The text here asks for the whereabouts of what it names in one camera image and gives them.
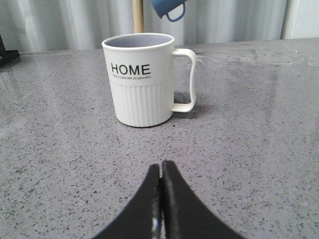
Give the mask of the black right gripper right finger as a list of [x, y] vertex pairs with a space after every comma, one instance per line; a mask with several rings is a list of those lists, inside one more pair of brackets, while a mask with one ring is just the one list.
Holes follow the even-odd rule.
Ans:
[[162, 163], [163, 213], [167, 239], [241, 239], [199, 200], [173, 161]]

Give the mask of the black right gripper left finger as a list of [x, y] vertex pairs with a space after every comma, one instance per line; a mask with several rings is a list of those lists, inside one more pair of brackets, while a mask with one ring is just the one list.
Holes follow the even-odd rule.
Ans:
[[159, 239], [161, 233], [160, 166], [152, 164], [140, 188], [122, 212], [94, 238]]

